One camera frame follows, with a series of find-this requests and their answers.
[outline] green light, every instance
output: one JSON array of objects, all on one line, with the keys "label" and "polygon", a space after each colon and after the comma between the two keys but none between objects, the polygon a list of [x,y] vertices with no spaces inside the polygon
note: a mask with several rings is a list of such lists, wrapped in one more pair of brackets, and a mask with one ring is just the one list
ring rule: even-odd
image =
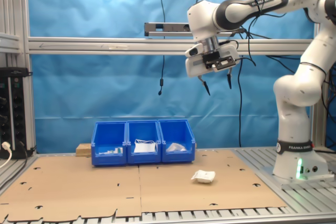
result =
[{"label": "green light", "polygon": [[296,169],[296,178],[297,179],[300,178],[301,165],[302,165],[302,158],[299,158],[299,160],[298,160],[298,166],[297,166],[297,169]]}]

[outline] cardboard mat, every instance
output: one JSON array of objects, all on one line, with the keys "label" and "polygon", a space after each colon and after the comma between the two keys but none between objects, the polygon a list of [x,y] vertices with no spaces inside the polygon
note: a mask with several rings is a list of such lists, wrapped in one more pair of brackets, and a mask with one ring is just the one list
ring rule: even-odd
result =
[{"label": "cardboard mat", "polygon": [[0,196],[0,221],[141,215],[137,166],[93,168],[86,157],[40,157]]},{"label": "cardboard mat", "polygon": [[[216,172],[211,184],[190,180],[199,169]],[[198,151],[192,165],[140,166],[140,180],[142,212],[286,206],[230,150]]]},{"label": "cardboard mat", "polygon": [[[211,184],[191,180],[215,171]],[[0,222],[140,216],[142,212],[284,207],[230,150],[198,151],[193,164],[93,168],[86,157],[40,157],[0,196]]]}]

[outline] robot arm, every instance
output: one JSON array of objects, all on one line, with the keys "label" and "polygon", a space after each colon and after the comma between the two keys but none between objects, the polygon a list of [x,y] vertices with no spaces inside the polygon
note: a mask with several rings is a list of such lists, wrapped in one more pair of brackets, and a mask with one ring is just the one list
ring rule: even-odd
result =
[{"label": "robot arm", "polygon": [[248,19],[267,12],[286,13],[304,8],[309,19],[320,23],[319,0],[226,0],[221,4],[201,1],[188,10],[188,21],[196,45],[185,55],[189,77],[222,71],[239,63],[234,43],[220,45],[217,33],[240,28]]},{"label": "robot arm", "polygon": [[189,26],[196,42],[185,53],[189,77],[231,69],[239,63],[236,45],[226,41],[221,44],[216,35],[239,29],[252,17],[303,8],[311,21],[320,24],[320,31],[301,56],[296,73],[283,76],[274,84],[279,135],[273,174],[290,183],[334,178],[326,161],[312,148],[306,106],[319,101],[326,73],[336,61],[335,4],[336,0],[226,0],[221,4],[201,1],[188,10]]}]

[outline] blue bin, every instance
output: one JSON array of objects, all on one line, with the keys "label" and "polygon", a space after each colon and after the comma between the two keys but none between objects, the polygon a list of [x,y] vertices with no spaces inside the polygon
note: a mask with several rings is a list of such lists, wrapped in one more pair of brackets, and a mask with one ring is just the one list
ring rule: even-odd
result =
[{"label": "blue bin", "polygon": [[[92,164],[124,165],[127,163],[126,122],[97,122],[91,141]],[[122,153],[103,154],[121,147]]]},{"label": "blue bin", "polygon": [[[195,159],[195,137],[188,120],[159,120],[162,141],[162,162],[192,162]],[[172,143],[181,144],[186,151],[167,152]]]},{"label": "blue bin", "polygon": [[[161,162],[161,139],[157,121],[128,121],[127,130],[127,159],[129,164]],[[156,152],[134,153],[135,139],[156,142]]]}]

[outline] metal table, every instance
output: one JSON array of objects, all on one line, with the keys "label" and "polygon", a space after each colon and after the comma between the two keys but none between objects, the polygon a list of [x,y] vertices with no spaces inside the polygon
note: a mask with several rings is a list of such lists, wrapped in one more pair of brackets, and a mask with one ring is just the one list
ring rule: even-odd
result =
[{"label": "metal table", "polygon": [[[222,210],[204,210],[204,211],[179,211],[179,212],[146,212],[141,217],[116,218],[115,216],[107,218],[78,218],[72,222],[63,222],[64,224],[107,224],[123,222],[141,222],[141,223],[336,223],[336,182],[318,182],[304,183],[295,186],[288,186],[281,190],[273,184],[261,172],[261,168],[273,166],[275,163],[276,152],[273,147],[256,148],[231,148],[238,157],[240,157],[251,169],[253,169],[268,186],[280,198],[282,198],[288,207],[281,208],[252,208],[252,209],[222,209]],[[42,156],[67,156],[71,154],[51,154],[37,155],[28,160],[24,172],[34,161]],[[331,167],[336,167],[336,155],[321,153]],[[0,170],[0,185],[7,177],[14,174],[24,161],[11,161],[10,164]],[[46,223],[43,220],[17,222],[18,224],[41,224]]]}]

